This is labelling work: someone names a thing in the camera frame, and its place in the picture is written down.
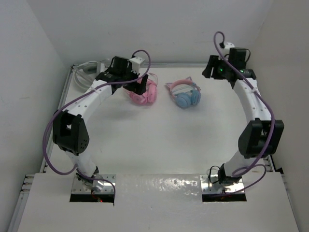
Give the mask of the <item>blue pink cat-ear headphones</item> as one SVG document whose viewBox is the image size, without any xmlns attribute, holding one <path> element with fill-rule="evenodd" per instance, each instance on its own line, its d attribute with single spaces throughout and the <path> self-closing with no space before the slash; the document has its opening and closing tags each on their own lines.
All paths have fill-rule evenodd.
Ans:
<svg viewBox="0 0 309 232">
<path fill-rule="evenodd" d="M 174 93 L 174 88 L 180 85 L 189 86 L 191 89 L 187 92 Z M 201 99 L 201 89 L 192 80 L 192 77 L 187 77 L 185 79 L 177 80 L 173 83 L 165 83 L 165 87 L 169 91 L 171 99 L 180 107 L 188 108 L 191 105 L 196 106 L 199 104 Z"/>
</svg>

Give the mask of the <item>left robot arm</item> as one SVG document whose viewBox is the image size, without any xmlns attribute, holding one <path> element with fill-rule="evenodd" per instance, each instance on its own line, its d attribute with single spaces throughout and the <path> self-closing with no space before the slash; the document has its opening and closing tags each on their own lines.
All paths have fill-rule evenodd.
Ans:
<svg viewBox="0 0 309 232">
<path fill-rule="evenodd" d="M 97 108 L 119 88 L 139 95 L 146 91 L 148 74 L 140 75 L 144 59 L 132 55 L 130 59 L 115 56 L 110 66 L 100 72 L 89 89 L 79 99 L 61 110 L 53 120 L 53 142 L 63 150 L 76 166 L 79 175 L 92 179 L 98 168 L 86 152 L 90 138 L 87 121 Z"/>
</svg>

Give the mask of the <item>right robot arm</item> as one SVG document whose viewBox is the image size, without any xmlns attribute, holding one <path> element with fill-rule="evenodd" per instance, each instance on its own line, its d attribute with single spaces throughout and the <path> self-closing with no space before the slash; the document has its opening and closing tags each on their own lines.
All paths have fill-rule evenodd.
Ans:
<svg viewBox="0 0 309 232">
<path fill-rule="evenodd" d="M 238 139 L 238 150 L 218 170 L 221 185 L 238 182 L 260 159 L 276 152 L 284 123 L 275 119 L 270 106 L 261 97 L 252 69 L 246 68 L 245 48 L 231 48 L 227 58 L 211 55 L 202 75 L 227 80 L 243 107 L 247 126 Z"/>
</svg>

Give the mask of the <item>white grey headphones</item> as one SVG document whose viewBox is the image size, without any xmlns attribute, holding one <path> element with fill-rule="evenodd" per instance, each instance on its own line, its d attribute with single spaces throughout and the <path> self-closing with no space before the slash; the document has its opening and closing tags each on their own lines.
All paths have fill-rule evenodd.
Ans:
<svg viewBox="0 0 309 232">
<path fill-rule="evenodd" d="M 77 87 L 86 92 L 93 84 L 95 78 L 107 69 L 110 64 L 110 59 L 104 59 L 99 61 L 87 61 L 85 63 L 77 65 L 73 69 L 73 80 Z"/>
</svg>

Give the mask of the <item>aluminium table frame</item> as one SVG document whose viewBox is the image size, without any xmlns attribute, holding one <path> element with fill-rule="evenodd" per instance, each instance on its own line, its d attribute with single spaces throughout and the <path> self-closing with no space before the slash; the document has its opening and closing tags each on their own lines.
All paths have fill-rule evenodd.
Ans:
<svg viewBox="0 0 309 232">
<path fill-rule="evenodd" d="M 201 69 L 154 69 L 158 98 L 133 105 L 123 90 L 87 122 L 86 150 L 116 174 L 114 203 L 72 203 L 73 176 L 36 174 L 21 232 L 288 232 L 297 229 L 280 174 L 270 172 L 242 202 L 202 201 L 200 175 L 229 161 L 239 135 L 267 108 L 240 83 L 201 76 Z"/>
</svg>

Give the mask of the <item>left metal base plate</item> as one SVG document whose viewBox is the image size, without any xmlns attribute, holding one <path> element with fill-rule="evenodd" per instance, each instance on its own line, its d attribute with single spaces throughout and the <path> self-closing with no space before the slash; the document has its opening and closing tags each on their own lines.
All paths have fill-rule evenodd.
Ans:
<svg viewBox="0 0 309 232">
<path fill-rule="evenodd" d="M 90 194 L 91 191 L 96 194 L 114 194 L 116 175 L 99 174 L 96 178 L 99 180 L 91 181 L 76 174 L 72 183 L 72 194 Z"/>
</svg>

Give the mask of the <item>metal base plate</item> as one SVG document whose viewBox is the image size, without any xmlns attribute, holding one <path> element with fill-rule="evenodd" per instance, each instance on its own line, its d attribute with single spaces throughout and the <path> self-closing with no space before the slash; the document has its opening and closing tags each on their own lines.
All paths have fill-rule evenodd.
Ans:
<svg viewBox="0 0 309 232">
<path fill-rule="evenodd" d="M 200 184 L 203 194 L 228 194 L 228 193 L 243 193 L 244 184 L 242 179 L 236 183 L 232 184 L 219 184 L 216 182 L 218 180 L 217 174 L 211 174 L 209 177 L 208 174 L 200 175 Z"/>
<path fill-rule="evenodd" d="M 72 183 L 72 194 L 90 194 L 91 191 L 96 194 L 114 194 L 116 175 L 99 174 L 96 178 L 99 180 L 91 181 L 76 174 Z"/>
</svg>

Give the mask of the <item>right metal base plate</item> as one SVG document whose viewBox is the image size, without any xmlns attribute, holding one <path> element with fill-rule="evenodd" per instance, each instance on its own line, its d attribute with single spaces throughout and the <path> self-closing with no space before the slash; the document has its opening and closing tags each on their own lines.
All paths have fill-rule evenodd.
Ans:
<svg viewBox="0 0 309 232">
<path fill-rule="evenodd" d="M 203 194 L 228 194 L 228 193 L 243 193 L 244 184 L 242 179 L 236 183 L 232 184 L 219 184 L 216 182 L 218 180 L 217 174 L 211 174 L 209 177 L 208 174 L 200 175 L 200 184 Z"/>
</svg>

